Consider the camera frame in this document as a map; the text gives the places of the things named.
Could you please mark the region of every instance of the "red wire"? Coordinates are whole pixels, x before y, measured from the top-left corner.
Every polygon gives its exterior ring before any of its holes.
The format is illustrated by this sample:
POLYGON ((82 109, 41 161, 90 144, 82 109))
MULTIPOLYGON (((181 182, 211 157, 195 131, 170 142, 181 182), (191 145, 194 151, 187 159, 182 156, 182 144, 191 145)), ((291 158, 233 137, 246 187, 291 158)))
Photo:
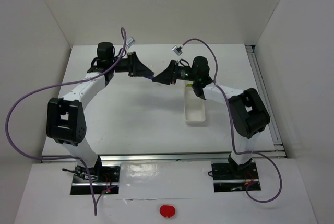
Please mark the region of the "red wire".
POLYGON ((244 186, 249 185, 249 184, 251 184, 251 183, 254 182, 254 177, 252 176, 252 174, 250 172, 248 172, 248 171, 247 171, 247 173, 252 178, 252 181, 246 182, 246 174, 245 174, 245 184, 244 184, 244 186))
POLYGON ((106 190, 108 186, 108 177, 105 174, 103 176, 105 177, 105 188, 104 189, 106 190))

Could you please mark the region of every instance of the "red emergency stop button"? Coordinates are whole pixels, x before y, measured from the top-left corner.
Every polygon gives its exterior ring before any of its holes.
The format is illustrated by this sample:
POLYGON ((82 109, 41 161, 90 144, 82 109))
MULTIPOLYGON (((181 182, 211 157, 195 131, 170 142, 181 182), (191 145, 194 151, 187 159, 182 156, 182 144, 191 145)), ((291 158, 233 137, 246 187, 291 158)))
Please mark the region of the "red emergency stop button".
POLYGON ((163 205, 160 207, 160 214, 165 218, 171 218, 175 215, 175 207, 169 205, 163 205))

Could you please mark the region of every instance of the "black joint housing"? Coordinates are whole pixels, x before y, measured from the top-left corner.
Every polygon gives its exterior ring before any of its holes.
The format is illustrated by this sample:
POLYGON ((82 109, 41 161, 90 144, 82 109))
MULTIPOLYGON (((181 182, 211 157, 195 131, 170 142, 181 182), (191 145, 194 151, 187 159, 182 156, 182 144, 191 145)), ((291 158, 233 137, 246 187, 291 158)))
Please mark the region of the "black joint housing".
POLYGON ((57 143, 77 146, 86 135, 82 103, 52 98, 47 104, 46 134, 57 143))
MULTIPOLYGON (((97 48, 98 56, 93 59, 88 73, 103 73, 110 68, 115 58, 115 48, 110 42, 101 42, 97 48)), ((105 85, 114 77, 114 70, 110 70, 105 75, 105 85)))
POLYGON ((246 163, 238 165, 235 163, 235 161, 232 159, 231 155, 229 155, 228 158, 229 166, 228 169, 230 173, 237 179, 242 179, 244 172, 249 168, 250 164, 252 163, 252 159, 249 159, 246 163))
POLYGON ((128 73, 130 77, 153 76, 149 68, 147 68, 138 58, 136 52, 127 54, 127 58, 121 59, 114 68, 116 73, 128 73))
POLYGON ((268 111, 254 88, 249 88, 238 96, 232 96, 229 105, 234 127, 243 137, 252 138, 254 134, 262 132, 270 122, 268 111))

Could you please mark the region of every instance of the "white container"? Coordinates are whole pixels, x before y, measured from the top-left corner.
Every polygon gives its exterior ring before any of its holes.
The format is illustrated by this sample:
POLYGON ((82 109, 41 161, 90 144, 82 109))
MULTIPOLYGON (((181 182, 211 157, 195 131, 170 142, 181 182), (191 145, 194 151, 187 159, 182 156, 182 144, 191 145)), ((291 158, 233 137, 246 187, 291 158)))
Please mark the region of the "white container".
POLYGON ((191 81, 184 81, 184 115, 186 124, 200 124, 205 121, 204 100, 197 97, 191 81))

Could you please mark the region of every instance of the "black bracket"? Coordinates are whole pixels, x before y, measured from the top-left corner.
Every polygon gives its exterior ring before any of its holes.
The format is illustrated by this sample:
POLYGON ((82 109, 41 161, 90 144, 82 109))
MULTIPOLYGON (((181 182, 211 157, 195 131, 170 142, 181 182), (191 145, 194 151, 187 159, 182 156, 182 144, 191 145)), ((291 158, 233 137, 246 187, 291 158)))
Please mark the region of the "black bracket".
POLYGON ((86 135, 82 103, 52 98, 47 104, 46 135, 57 143, 77 146, 86 135))
POLYGON ((268 111, 254 88, 249 88, 238 96, 232 96, 229 105, 234 127, 243 137, 252 138, 254 134, 262 132, 270 122, 268 111))

